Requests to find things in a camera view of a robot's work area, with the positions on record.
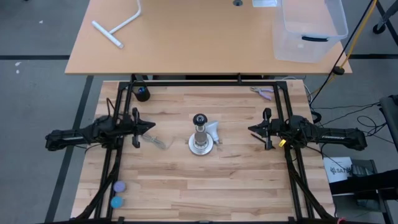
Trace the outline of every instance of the white pvc pipe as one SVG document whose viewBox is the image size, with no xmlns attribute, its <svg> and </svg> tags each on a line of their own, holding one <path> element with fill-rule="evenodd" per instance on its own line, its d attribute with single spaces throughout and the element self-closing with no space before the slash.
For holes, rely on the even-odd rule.
<svg viewBox="0 0 398 224">
<path fill-rule="evenodd" d="M 124 45 L 118 41 L 112 34 L 110 34 L 108 31 L 106 31 L 101 25 L 99 25 L 96 21 L 91 22 L 91 24 L 98 29 L 102 34 L 105 35 L 110 41 L 112 41 L 116 46 L 118 46 L 120 49 L 124 47 Z"/>
<path fill-rule="evenodd" d="M 125 25 L 127 25 L 128 23 L 130 23 L 131 21 L 133 21 L 134 19 L 136 19 L 137 17 L 139 17 L 141 15 L 141 0 L 137 0 L 137 5 L 138 5 L 138 11 L 135 15 L 130 17 L 128 20 L 122 22 L 122 24 L 118 25 L 117 27 L 115 27 L 114 29 L 112 29 L 109 32 L 106 31 L 106 29 L 104 29 L 96 21 L 92 21 L 91 24 L 96 29 L 98 29 L 102 34 L 104 34 L 105 37 L 107 37 L 110 41 L 112 41 L 116 46 L 118 46 L 120 49 L 122 49 L 124 47 L 124 45 L 118 39 L 116 39 L 112 34 L 114 34 L 116 31 L 118 31 L 119 29 L 121 29 L 122 27 L 124 27 Z"/>
</svg>

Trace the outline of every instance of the purple lid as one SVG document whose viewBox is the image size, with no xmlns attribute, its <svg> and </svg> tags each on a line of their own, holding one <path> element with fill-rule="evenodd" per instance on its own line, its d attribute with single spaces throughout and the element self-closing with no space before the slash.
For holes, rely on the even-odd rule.
<svg viewBox="0 0 398 224">
<path fill-rule="evenodd" d="M 114 183 L 113 185 L 113 190 L 115 192 L 123 192 L 125 189 L 126 189 L 126 183 L 124 183 L 121 180 L 116 181 L 116 183 Z"/>
</svg>

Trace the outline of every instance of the silver metal base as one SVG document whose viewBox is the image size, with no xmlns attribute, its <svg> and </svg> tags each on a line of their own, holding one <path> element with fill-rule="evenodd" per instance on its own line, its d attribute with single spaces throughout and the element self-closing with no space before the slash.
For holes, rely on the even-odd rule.
<svg viewBox="0 0 398 224">
<path fill-rule="evenodd" d="M 199 146 L 195 144 L 195 133 L 193 133 L 189 138 L 188 142 L 189 150 L 191 150 L 191 152 L 197 156 L 204 156 L 213 149 L 213 138 L 207 133 L 206 135 L 207 135 L 207 144 L 205 144 L 204 146 Z"/>
</svg>

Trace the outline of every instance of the black metal frame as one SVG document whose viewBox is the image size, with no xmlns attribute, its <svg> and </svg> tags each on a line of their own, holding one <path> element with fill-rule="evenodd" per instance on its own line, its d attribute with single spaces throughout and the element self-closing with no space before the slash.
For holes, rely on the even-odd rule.
<svg viewBox="0 0 398 224">
<path fill-rule="evenodd" d="M 132 85 L 131 83 L 135 80 L 135 76 L 131 76 L 131 82 L 121 82 L 118 87 L 118 95 L 116 97 L 116 104 L 115 104 L 115 112 L 113 114 L 113 119 L 116 119 L 119 114 L 119 110 L 121 107 L 121 99 L 122 99 L 122 94 L 125 89 L 127 89 L 127 94 L 126 94 L 126 103 L 124 105 L 124 111 L 123 113 L 126 114 L 129 112 L 129 107 L 131 104 L 131 94 L 132 94 Z M 282 90 L 283 95 L 284 95 L 284 100 L 286 104 L 286 110 L 288 117 L 291 117 L 293 115 L 292 111 L 292 105 L 290 104 L 290 97 L 289 97 L 289 92 L 287 89 L 287 83 L 285 81 L 277 81 L 277 82 L 242 82 L 241 76 L 238 75 L 238 79 L 236 82 L 146 82 L 147 86 L 271 86 L 274 89 L 274 94 L 275 94 L 275 103 L 277 105 L 277 113 L 278 117 L 281 120 L 284 120 L 284 113 L 282 111 L 282 103 L 280 100 L 280 94 L 279 90 Z M 104 166 L 103 166 L 103 171 L 101 175 L 101 182 L 100 185 L 103 185 L 105 183 L 106 178 L 108 177 L 108 172 L 109 172 L 109 165 L 111 162 L 111 154 L 112 150 L 117 150 L 116 153 L 116 158 L 115 158 L 115 166 L 116 167 L 116 175 L 113 179 L 113 183 L 111 185 L 111 189 L 113 188 L 114 183 L 118 180 L 118 175 L 119 175 L 119 167 L 120 167 L 120 161 L 121 161 L 121 155 L 123 151 L 123 145 L 117 149 L 110 149 L 107 148 L 106 150 L 106 155 L 104 158 Z M 304 163 L 301 155 L 301 150 L 299 148 L 295 149 L 296 155 L 297 155 L 297 164 L 298 164 L 298 171 L 300 173 L 301 179 L 304 181 L 305 185 L 307 185 L 307 178 L 305 175 L 305 168 L 304 168 Z M 301 219 L 303 217 L 301 208 L 300 208 L 300 199 L 299 199 L 299 192 L 297 190 L 297 184 L 294 181 L 293 178 L 290 177 L 290 186 L 292 189 L 292 196 L 293 196 L 293 203 L 295 207 L 295 213 L 297 219 Z M 109 195 L 109 202 L 108 202 L 108 208 L 106 211 L 106 217 L 105 220 L 107 219 L 112 219 L 112 214 L 113 214 L 113 209 L 110 206 L 110 200 L 114 197 L 115 192 L 111 190 L 110 195 Z M 310 204 L 310 202 L 305 198 L 305 204 L 307 207 L 308 211 L 308 217 L 309 218 L 314 218 L 313 214 L 313 208 Z M 95 214 L 94 214 L 94 219 L 100 220 L 101 218 L 101 212 L 102 212 L 102 206 L 103 206 L 103 199 L 99 201 L 99 203 L 96 206 L 95 209 Z"/>
</svg>

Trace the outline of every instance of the butcher block tabletop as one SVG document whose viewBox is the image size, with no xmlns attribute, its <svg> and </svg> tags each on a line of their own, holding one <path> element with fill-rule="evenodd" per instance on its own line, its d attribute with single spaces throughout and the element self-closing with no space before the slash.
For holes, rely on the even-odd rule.
<svg viewBox="0 0 398 224">
<path fill-rule="evenodd" d="M 312 120 L 303 82 L 291 80 L 287 84 L 293 113 Z M 103 83 L 96 118 L 108 114 L 106 98 L 115 103 L 118 85 Z M 148 88 L 150 100 L 140 103 L 133 95 L 131 107 L 139 110 L 142 120 L 156 123 L 147 134 L 163 141 L 167 149 L 143 139 L 136 149 L 130 136 L 124 138 L 119 180 L 125 181 L 127 189 L 117 194 L 124 201 L 113 211 L 115 220 L 286 221 L 295 216 L 284 150 L 278 146 L 278 138 L 273 138 L 275 149 L 265 151 L 264 144 L 248 131 L 249 126 L 262 121 L 266 107 L 271 108 L 272 118 L 277 118 L 273 96 L 268 101 L 248 86 Z M 195 132 L 192 119 L 198 113 L 220 122 L 220 144 L 205 156 L 196 156 L 188 148 L 188 139 Z M 98 146 L 86 153 L 72 217 L 79 215 L 98 191 L 105 152 Z M 302 154 L 310 190 L 333 213 L 321 155 L 309 149 L 302 149 Z M 306 217 L 303 194 L 299 193 Z M 102 217 L 108 195 L 104 197 Z"/>
</svg>

